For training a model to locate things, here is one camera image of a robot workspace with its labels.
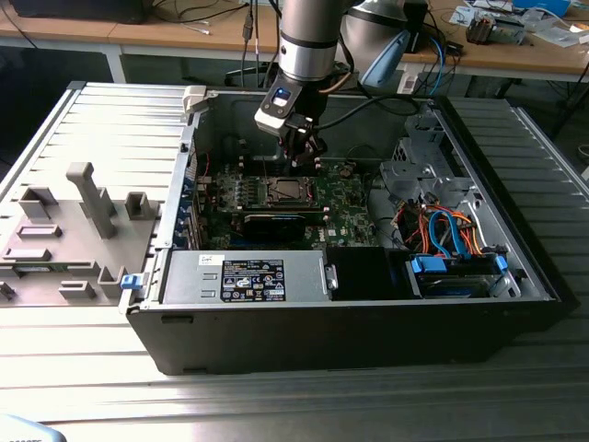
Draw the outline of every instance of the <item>blue cable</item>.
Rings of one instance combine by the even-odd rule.
[[[464,256],[466,259],[470,259],[470,253],[468,253],[467,246],[465,246],[464,242],[462,242],[462,239],[460,239],[460,234],[458,233],[458,224],[456,223],[456,220],[454,219],[452,214],[446,212],[446,210],[438,210],[437,212],[434,212],[433,215],[430,217],[430,224],[428,225],[428,230],[430,232],[430,239],[432,240],[432,244],[439,251],[441,251],[446,258],[452,258],[450,252],[444,246],[442,246],[442,244],[440,244],[435,237],[435,220],[440,215],[445,215],[450,221],[450,231],[452,232],[452,240],[454,241],[454,247],[456,248],[456,252],[459,255]]]
[[[445,60],[444,60],[444,51],[442,51],[442,46],[440,45],[438,40],[436,40],[434,37],[431,37],[431,36],[430,36],[430,40],[433,41],[433,44],[435,44],[435,47],[438,49],[438,54],[440,55],[440,72],[438,72],[438,77],[435,80],[435,85],[433,85],[433,89],[430,91],[430,95],[433,95],[435,90],[440,86],[440,80],[442,80],[442,75],[444,74]]]

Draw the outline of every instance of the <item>motherboard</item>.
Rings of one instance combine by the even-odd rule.
[[[364,182],[345,163],[316,176],[248,175],[225,166],[202,186],[196,223],[209,250],[322,250],[376,245]]]

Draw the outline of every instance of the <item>blue latch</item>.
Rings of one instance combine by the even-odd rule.
[[[139,290],[144,286],[144,273],[129,273],[121,279],[121,288],[123,290]]]
[[[507,261],[505,260],[505,258],[501,255],[495,257],[495,263],[497,264],[497,267],[499,268],[499,271],[501,273],[505,273],[507,272]]]
[[[445,262],[438,256],[416,256],[411,261],[414,273],[446,273]]]

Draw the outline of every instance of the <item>warning label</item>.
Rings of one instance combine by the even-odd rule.
[[[223,262],[224,302],[285,301],[284,261]]]

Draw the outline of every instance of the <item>dark floor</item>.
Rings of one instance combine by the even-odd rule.
[[[110,82],[106,59],[97,53],[20,50],[0,48],[0,177],[4,176],[72,80]],[[237,69],[237,62],[180,60],[176,58],[131,56],[124,61],[130,82],[148,84],[189,84],[190,80],[209,86],[223,85],[223,73]],[[502,80],[456,76],[453,95],[468,89],[472,97],[489,97]],[[545,81],[525,80],[507,93],[513,104],[524,107],[537,124],[549,131],[561,111],[565,85],[556,91]],[[587,165],[577,156],[577,147],[589,140],[589,109],[578,111],[556,140],[557,146],[577,170]]]

